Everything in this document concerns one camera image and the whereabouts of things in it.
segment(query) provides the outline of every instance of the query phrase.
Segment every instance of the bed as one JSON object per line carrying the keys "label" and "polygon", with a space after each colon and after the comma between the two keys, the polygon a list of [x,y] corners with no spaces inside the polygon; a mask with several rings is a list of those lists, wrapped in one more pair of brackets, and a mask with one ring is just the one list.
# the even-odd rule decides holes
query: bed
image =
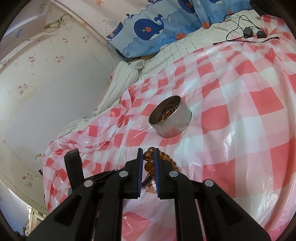
{"label": "bed", "polygon": [[[296,210],[296,44],[282,19],[260,18],[254,10],[238,15],[280,39],[214,46],[237,27],[225,21],[164,46],[151,59],[116,67],[97,110],[66,126],[44,154],[49,211],[68,194],[67,151],[79,148],[89,177],[119,169],[135,158],[139,147],[156,146],[190,179],[213,179],[272,240],[280,236]],[[174,94],[190,107],[193,119],[182,134],[164,139],[148,125],[148,117]],[[140,199],[124,203],[122,240],[175,239],[173,202],[142,191]]]}

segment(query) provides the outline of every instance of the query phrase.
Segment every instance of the blue whale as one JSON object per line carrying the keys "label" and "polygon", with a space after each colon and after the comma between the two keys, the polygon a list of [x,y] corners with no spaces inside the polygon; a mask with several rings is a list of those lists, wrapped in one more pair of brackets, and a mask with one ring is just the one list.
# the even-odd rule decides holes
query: blue whale
{"label": "blue whale", "polygon": [[161,21],[161,24],[156,24],[150,19],[142,18],[135,22],[133,29],[136,33],[136,35],[143,40],[150,40],[153,35],[159,34],[161,30],[164,29],[164,23],[161,20],[162,15],[158,15],[154,18],[154,21]]}
{"label": "blue whale", "polygon": [[178,3],[187,13],[195,13],[193,4],[189,0],[178,0]]}

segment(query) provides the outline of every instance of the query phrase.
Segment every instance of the blue wave pattern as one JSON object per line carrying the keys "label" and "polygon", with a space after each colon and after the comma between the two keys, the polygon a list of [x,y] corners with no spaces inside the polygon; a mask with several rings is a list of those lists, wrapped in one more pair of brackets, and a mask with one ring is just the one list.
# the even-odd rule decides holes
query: blue wave pattern
{"label": "blue wave pattern", "polygon": [[124,60],[156,54],[202,26],[222,22],[228,13],[247,9],[249,0],[148,0],[139,14],[126,14],[107,45]]}

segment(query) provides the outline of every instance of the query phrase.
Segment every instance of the silver round container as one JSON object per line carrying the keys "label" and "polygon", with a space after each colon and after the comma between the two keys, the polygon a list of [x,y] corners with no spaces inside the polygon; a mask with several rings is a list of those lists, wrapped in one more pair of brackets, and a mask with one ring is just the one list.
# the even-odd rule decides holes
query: silver round container
{"label": "silver round container", "polygon": [[[166,120],[163,119],[164,111],[171,105],[178,106],[175,112]],[[191,110],[178,95],[162,101],[149,116],[149,124],[164,138],[171,138],[180,134],[189,125],[192,118]]]}

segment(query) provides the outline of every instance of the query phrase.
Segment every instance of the orange starfish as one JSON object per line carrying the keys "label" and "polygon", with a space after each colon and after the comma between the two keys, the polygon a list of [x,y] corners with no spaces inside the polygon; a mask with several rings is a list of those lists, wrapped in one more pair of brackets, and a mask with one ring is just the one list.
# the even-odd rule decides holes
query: orange starfish
{"label": "orange starfish", "polygon": [[104,2],[102,2],[102,0],[96,0],[96,4],[99,6],[99,7],[101,7],[101,4],[102,3],[104,3]]}

